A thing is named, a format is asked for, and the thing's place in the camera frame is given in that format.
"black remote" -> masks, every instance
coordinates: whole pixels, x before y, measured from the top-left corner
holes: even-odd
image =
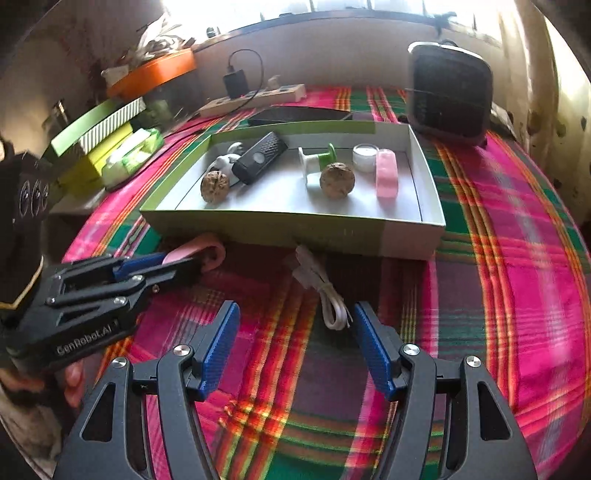
[[[275,132],[271,132],[236,160],[232,166],[232,173],[240,181],[250,185],[285,150],[287,150],[285,142]]]

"wall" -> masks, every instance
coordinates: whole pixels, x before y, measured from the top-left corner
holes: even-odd
[[[92,101],[91,65],[111,65],[137,29],[162,14],[160,0],[62,0],[33,29],[0,79],[0,132],[19,150],[42,154],[42,124],[63,98],[73,118]]]
[[[481,55],[494,73],[494,101],[506,105],[508,71],[499,46],[455,31],[444,36]],[[265,81],[275,74],[286,84],[408,86],[408,46],[414,41],[436,41],[433,27],[379,18],[324,18],[266,28],[218,42],[196,53],[204,97],[226,95],[222,76],[228,56],[252,48],[263,58]],[[259,63],[252,53],[234,57],[251,89],[258,86]]]

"black charger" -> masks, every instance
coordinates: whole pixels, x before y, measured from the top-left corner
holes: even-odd
[[[226,91],[231,99],[240,98],[250,92],[244,70],[234,70],[232,65],[228,65],[228,74],[223,77]]]

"finger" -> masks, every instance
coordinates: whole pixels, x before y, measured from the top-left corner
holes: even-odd
[[[75,364],[68,365],[64,372],[66,385],[69,387],[77,386],[81,381],[84,374],[84,365],[82,360]]]
[[[39,393],[45,388],[45,382],[42,379],[25,377],[18,372],[7,369],[0,369],[0,381],[13,392],[26,390]]]
[[[67,387],[64,396],[66,397],[66,401],[68,405],[72,408],[78,408],[80,406],[80,402],[82,401],[82,397],[84,395],[84,381],[81,381],[75,387]]]

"black tray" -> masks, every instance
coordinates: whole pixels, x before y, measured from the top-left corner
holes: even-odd
[[[313,122],[317,120],[350,120],[351,112],[312,106],[272,106],[248,119],[250,127],[285,124],[289,122]]]

